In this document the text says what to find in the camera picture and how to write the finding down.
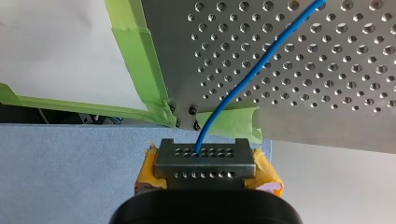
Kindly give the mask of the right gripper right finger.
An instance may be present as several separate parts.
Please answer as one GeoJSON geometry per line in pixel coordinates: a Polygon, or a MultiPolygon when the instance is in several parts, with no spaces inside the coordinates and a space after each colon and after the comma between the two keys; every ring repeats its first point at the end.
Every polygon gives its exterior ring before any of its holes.
{"type": "Polygon", "coordinates": [[[245,180],[244,188],[261,190],[282,197],[284,182],[260,147],[253,150],[253,159],[256,164],[255,176],[245,180]]]}

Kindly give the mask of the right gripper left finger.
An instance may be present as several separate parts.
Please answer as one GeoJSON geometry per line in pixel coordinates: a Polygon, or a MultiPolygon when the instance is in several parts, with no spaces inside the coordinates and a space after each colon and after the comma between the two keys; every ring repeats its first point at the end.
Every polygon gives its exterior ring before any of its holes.
{"type": "Polygon", "coordinates": [[[153,144],[146,150],[144,162],[134,183],[135,195],[156,189],[167,189],[166,180],[164,178],[157,178],[154,173],[158,151],[159,149],[153,144]]]}

